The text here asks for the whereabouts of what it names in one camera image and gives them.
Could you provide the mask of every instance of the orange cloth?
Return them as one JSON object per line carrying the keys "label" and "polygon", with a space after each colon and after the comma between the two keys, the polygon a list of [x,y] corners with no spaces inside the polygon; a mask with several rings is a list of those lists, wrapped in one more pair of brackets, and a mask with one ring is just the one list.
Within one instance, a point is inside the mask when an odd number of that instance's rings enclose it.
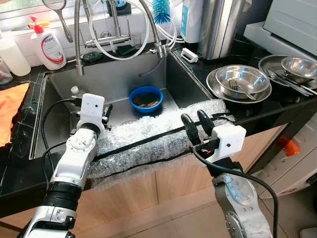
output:
{"label": "orange cloth", "polygon": [[0,147],[10,142],[12,118],[18,112],[29,84],[0,91]]}

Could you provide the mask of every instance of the stainless steel bowl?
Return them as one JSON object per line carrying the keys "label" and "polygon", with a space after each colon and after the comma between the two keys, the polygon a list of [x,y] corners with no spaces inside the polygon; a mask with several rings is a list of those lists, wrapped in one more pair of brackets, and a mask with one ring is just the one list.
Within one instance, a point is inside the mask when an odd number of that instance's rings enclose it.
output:
{"label": "stainless steel bowl", "polygon": [[251,95],[263,92],[270,86],[269,78],[257,68],[246,65],[228,65],[220,68],[216,73],[216,80],[221,85],[221,91],[233,98],[245,99],[247,96],[239,87],[230,88],[229,81],[236,80]]}
{"label": "stainless steel bowl", "polygon": [[317,63],[308,59],[286,57],[282,61],[286,76],[296,83],[317,79]]}

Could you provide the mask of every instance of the sink basin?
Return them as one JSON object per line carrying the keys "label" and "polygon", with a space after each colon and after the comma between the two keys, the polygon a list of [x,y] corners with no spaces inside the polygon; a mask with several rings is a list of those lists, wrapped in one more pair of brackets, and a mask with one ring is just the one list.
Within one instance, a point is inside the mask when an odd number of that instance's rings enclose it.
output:
{"label": "sink basin", "polygon": [[[191,77],[177,61],[176,56],[169,54],[153,72],[159,63],[156,55],[143,54],[126,61],[110,61],[85,67],[85,75],[77,76],[75,69],[49,73],[44,78],[41,101],[42,110],[38,115],[37,130],[33,138],[30,159],[40,158],[45,147],[39,133],[39,125],[48,107],[61,99],[72,96],[70,89],[77,86],[86,93],[103,96],[113,108],[108,125],[120,126],[145,116],[132,108],[129,93],[136,87],[152,85],[161,89],[164,100],[162,107],[146,116],[157,116],[162,113],[187,107],[190,104],[210,99],[210,95],[201,84]],[[70,103],[57,105],[46,121],[46,136],[49,146],[68,139],[72,129],[76,128],[80,111]],[[53,152],[64,150],[58,147]]]}

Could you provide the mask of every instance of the metal plate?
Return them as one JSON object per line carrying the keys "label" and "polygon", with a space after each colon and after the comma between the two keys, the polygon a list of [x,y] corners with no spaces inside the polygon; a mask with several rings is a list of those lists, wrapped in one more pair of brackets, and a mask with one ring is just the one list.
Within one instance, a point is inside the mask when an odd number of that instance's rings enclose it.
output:
{"label": "metal plate", "polygon": [[268,89],[264,90],[261,93],[257,93],[255,95],[253,95],[257,100],[251,100],[251,99],[235,99],[235,98],[231,98],[225,94],[223,94],[223,92],[221,91],[220,88],[220,84],[217,82],[216,80],[216,72],[218,69],[215,69],[214,71],[212,71],[208,76],[207,76],[207,85],[209,87],[209,89],[211,90],[211,92],[218,98],[230,101],[230,102],[234,102],[234,103],[240,103],[240,104],[253,104],[253,103],[259,103],[264,101],[265,99],[267,99],[269,97],[269,95],[272,92],[272,86],[270,85],[268,87]]}
{"label": "metal plate", "polygon": [[[283,56],[283,55],[266,56],[260,60],[259,65],[258,65],[259,70],[264,72],[263,68],[265,67],[267,70],[271,70],[273,72],[280,73],[280,74],[284,75],[284,68],[282,66],[281,61],[282,61],[282,59],[284,59],[286,57],[289,57],[289,56]],[[285,84],[283,82],[279,82],[279,81],[276,81],[276,80],[271,79],[271,78],[270,78],[270,80],[279,84],[279,85],[289,87],[287,84]]]}

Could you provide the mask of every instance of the white appliance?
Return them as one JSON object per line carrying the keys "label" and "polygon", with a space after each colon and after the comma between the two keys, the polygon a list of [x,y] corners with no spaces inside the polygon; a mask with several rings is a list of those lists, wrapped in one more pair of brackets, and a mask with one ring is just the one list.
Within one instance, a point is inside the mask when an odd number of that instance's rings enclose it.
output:
{"label": "white appliance", "polygon": [[[282,150],[257,177],[270,185],[278,196],[284,196],[309,186],[307,180],[317,174],[317,114],[293,137],[300,148],[297,155],[287,157]],[[260,185],[254,184],[260,198],[271,195]]]}
{"label": "white appliance", "polygon": [[247,25],[244,36],[272,54],[316,60],[317,0],[273,0],[266,21]]}

